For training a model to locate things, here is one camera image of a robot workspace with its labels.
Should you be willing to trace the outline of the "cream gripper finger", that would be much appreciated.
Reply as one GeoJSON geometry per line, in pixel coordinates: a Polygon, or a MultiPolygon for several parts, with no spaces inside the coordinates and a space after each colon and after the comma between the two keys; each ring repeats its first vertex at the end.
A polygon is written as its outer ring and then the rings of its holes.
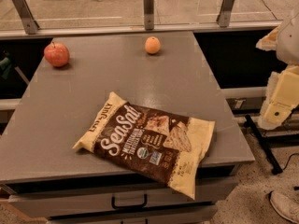
{"type": "Polygon", "coordinates": [[[265,50],[265,51],[275,50],[276,46],[277,46],[278,30],[279,30],[279,27],[276,27],[269,34],[267,34],[263,38],[261,38],[257,42],[256,48],[265,50]]]}
{"type": "Polygon", "coordinates": [[[267,87],[265,91],[265,100],[260,110],[258,117],[258,125],[265,130],[274,130],[278,126],[277,119],[270,114],[274,103],[278,101],[280,93],[280,74],[272,72],[268,78],[267,87]]]}

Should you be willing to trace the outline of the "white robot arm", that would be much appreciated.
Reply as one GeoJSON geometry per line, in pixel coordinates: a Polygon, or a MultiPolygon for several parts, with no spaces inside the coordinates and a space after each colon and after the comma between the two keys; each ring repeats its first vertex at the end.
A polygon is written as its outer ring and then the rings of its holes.
{"type": "Polygon", "coordinates": [[[261,38],[256,47],[274,50],[277,58],[287,64],[280,73],[272,72],[268,78],[258,118],[258,125],[265,130],[280,126],[299,106],[299,14],[291,15],[268,35],[261,38]]]}

